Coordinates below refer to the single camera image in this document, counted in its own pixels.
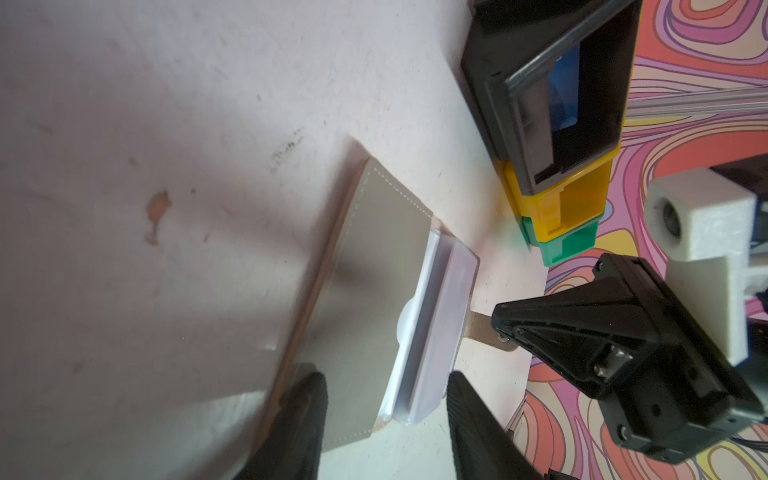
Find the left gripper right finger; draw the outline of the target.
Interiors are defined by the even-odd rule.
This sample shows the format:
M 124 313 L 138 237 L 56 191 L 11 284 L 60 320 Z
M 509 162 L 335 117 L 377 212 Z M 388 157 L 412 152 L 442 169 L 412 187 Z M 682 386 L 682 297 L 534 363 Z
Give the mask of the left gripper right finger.
M 457 479 L 541 479 L 462 372 L 447 386 L 447 416 Z

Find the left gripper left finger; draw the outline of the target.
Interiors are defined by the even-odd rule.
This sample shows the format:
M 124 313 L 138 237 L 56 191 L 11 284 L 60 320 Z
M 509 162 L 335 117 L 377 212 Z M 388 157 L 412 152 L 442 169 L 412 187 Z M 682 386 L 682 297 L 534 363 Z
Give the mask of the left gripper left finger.
M 313 372 L 289 392 L 267 438 L 235 479 L 317 479 L 327 408 L 326 378 Z

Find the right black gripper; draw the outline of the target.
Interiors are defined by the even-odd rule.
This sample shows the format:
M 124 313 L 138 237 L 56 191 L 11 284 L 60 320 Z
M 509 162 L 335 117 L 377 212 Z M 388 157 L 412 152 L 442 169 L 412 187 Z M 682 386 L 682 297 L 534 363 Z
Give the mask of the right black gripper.
M 599 406 L 618 447 L 677 465 L 767 423 L 765 323 L 748 325 L 750 354 L 732 370 L 735 386 L 679 355 L 620 388 L 677 346 L 672 303 L 642 258 L 605 253 L 593 273 L 568 290 L 497 304 L 491 326 L 588 397 L 606 397 Z

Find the blue VIP credit card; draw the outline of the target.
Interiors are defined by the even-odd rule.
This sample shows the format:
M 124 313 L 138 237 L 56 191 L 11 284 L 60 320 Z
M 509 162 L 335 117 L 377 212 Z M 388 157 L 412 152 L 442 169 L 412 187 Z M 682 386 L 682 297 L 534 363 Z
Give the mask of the blue VIP credit card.
M 576 44 L 555 62 L 548 76 L 550 122 L 553 132 L 578 122 L 580 45 Z

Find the green plastic bin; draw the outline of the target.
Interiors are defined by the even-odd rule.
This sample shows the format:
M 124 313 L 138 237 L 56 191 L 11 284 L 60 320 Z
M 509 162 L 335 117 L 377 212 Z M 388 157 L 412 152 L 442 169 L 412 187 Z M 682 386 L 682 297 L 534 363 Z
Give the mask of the green plastic bin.
M 553 240 L 539 242 L 531 219 L 523 217 L 522 231 L 526 242 L 540 250 L 543 264 L 546 267 L 554 267 L 593 248 L 599 223 L 600 217 L 596 217 Z

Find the yellow plastic bin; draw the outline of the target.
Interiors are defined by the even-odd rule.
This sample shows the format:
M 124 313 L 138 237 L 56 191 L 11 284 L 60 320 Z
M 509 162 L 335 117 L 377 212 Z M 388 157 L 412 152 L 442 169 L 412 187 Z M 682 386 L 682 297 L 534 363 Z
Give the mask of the yellow plastic bin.
M 493 161 L 507 199 L 517 217 L 531 220 L 539 243 L 549 242 L 602 215 L 617 146 L 588 166 L 538 194 L 523 195 L 510 162 Z

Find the black plastic bin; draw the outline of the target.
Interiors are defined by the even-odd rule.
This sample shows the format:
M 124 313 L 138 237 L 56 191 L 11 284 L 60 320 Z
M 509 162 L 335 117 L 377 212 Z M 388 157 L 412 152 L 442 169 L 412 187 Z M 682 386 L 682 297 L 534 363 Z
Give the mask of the black plastic bin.
M 536 195 L 619 146 L 642 4 L 478 1 L 461 66 L 491 153 Z

